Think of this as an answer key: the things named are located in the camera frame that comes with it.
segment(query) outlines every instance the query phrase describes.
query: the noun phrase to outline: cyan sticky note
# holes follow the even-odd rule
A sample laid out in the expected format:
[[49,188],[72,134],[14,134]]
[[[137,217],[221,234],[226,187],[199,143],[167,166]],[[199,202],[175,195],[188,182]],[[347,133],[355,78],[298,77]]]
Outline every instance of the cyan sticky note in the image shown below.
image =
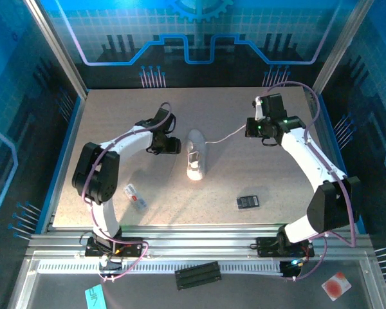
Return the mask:
[[107,309],[102,285],[94,286],[84,293],[86,295],[87,309]]

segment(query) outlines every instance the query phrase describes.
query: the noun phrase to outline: wall graphic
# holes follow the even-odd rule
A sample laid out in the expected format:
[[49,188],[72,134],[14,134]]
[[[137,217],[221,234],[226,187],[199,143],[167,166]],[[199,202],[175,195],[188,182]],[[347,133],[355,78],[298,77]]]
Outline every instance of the wall graphic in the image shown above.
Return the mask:
[[291,66],[293,79],[311,84],[355,1],[313,2],[43,5],[90,88],[139,88],[143,65],[160,65],[168,87],[261,86],[272,65]]

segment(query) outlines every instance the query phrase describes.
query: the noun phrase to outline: glass panel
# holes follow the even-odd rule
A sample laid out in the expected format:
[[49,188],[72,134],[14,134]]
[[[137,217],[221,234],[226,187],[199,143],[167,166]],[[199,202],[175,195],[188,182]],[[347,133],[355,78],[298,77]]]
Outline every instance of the glass panel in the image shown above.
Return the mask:
[[76,99],[23,1],[0,0],[0,308],[10,299]]
[[312,85],[356,1],[42,0],[89,88]]
[[365,228],[376,249],[386,247],[386,0],[375,0],[323,99],[335,147],[362,181]]

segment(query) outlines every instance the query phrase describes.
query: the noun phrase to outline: gear logo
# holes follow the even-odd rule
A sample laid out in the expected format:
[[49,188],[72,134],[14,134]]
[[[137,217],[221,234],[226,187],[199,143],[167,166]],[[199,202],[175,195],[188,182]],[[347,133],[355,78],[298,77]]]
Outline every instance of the gear logo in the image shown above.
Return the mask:
[[226,13],[227,6],[232,4],[232,0],[169,0],[173,10],[179,13],[181,18],[186,17],[190,22],[218,18],[219,14]]

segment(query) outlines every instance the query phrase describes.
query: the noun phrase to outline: white cable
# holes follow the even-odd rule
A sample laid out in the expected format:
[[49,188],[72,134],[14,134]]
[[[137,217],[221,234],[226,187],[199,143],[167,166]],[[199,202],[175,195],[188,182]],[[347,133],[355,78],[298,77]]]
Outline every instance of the white cable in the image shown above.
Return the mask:
[[217,143],[220,143],[222,142],[223,140],[226,140],[227,138],[231,137],[232,135],[235,135],[237,132],[239,132],[240,130],[242,130],[244,127],[246,127],[246,124],[244,124],[243,126],[241,126],[239,129],[237,129],[236,131],[234,131],[233,133],[230,133],[228,136],[226,136],[225,138],[222,138],[221,140],[218,140],[217,142],[206,142],[206,144],[217,144]]

